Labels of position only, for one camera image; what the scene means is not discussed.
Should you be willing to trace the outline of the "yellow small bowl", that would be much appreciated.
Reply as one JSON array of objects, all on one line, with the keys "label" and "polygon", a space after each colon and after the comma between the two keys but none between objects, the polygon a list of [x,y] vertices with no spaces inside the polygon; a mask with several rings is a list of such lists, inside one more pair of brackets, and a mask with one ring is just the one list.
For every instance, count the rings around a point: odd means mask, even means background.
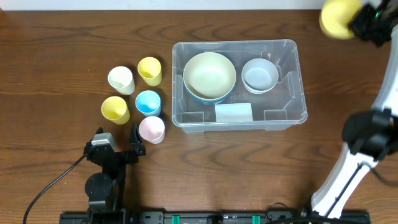
[{"label": "yellow small bowl", "polygon": [[325,1],[319,23],[323,33],[339,40],[348,40],[354,37],[354,32],[350,30],[348,24],[360,11],[362,0],[327,0]]}]

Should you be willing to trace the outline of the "beige large bowl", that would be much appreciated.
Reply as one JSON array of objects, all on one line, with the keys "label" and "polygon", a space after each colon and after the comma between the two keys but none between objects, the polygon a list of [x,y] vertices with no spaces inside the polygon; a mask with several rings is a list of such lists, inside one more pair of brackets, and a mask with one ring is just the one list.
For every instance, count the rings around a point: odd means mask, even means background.
[{"label": "beige large bowl", "polygon": [[236,84],[233,63],[224,55],[204,52],[192,57],[183,70],[184,85],[204,100],[225,96]]}]

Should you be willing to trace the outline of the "grey small bowl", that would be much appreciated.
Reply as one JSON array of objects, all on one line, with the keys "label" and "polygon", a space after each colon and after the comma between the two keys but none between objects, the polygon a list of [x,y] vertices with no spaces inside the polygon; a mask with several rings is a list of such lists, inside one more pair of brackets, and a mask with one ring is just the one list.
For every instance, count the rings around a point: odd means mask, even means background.
[{"label": "grey small bowl", "polygon": [[263,58],[255,58],[244,65],[241,78],[243,83],[246,82],[253,89],[266,90],[277,84],[279,74],[272,62]]}]

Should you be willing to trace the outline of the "white small bowl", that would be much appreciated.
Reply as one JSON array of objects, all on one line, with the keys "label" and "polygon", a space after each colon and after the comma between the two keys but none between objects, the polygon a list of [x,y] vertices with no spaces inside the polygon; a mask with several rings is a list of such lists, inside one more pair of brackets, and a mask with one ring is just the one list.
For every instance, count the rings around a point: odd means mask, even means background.
[{"label": "white small bowl", "polygon": [[246,82],[244,82],[243,85],[244,85],[245,89],[247,89],[248,92],[256,94],[256,95],[264,94],[264,93],[272,90],[275,87],[275,85],[272,85],[270,88],[268,88],[266,90],[256,90],[256,89],[253,89],[252,87],[250,87]]}]

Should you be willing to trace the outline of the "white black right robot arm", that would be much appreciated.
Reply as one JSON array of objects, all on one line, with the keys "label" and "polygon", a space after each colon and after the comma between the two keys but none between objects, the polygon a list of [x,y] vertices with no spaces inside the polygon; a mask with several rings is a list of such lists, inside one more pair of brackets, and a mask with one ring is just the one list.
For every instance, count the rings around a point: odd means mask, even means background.
[{"label": "white black right robot arm", "polygon": [[309,215],[336,220],[362,178],[397,152],[397,1],[378,6],[359,0],[327,0],[320,27],[333,39],[357,37],[380,47],[391,43],[381,89],[368,111],[345,122],[341,154],[324,184],[311,197]]}]

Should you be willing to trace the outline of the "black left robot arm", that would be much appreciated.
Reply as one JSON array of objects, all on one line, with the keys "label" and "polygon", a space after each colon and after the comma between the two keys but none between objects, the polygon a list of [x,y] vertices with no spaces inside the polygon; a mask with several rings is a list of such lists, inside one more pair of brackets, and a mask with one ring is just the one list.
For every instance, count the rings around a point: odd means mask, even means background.
[{"label": "black left robot arm", "polygon": [[102,168],[88,178],[85,193],[88,206],[94,212],[115,211],[123,200],[126,166],[135,164],[146,149],[139,135],[137,124],[133,124],[129,137],[129,151],[116,152],[116,141],[111,133],[98,128],[94,137],[84,147],[86,159]]}]

